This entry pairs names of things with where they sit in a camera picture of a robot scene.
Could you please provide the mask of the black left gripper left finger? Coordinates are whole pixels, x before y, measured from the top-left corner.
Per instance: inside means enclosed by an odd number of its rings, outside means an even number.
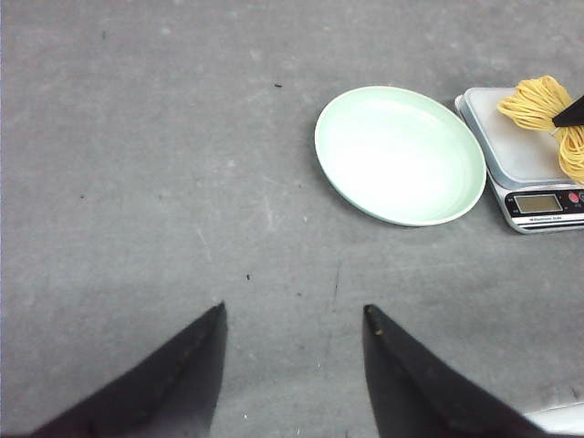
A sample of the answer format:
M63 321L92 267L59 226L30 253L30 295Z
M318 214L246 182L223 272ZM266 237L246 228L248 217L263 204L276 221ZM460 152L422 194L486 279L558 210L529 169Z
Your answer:
M225 303L206 310L33 437L208 437L222 387Z

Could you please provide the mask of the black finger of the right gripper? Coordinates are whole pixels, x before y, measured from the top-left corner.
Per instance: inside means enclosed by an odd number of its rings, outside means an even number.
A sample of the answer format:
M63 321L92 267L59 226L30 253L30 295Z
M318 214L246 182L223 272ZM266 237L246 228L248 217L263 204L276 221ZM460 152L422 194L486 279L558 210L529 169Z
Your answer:
M584 96L574 101L556 115L552 122L556 128L577 127L584 125Z

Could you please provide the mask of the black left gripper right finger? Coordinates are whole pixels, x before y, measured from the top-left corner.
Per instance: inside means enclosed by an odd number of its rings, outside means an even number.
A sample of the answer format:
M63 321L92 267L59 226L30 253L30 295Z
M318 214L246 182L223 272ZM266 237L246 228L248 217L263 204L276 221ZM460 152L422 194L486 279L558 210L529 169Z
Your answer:
M381 437L549 437L375 305L363 309L370 402Z

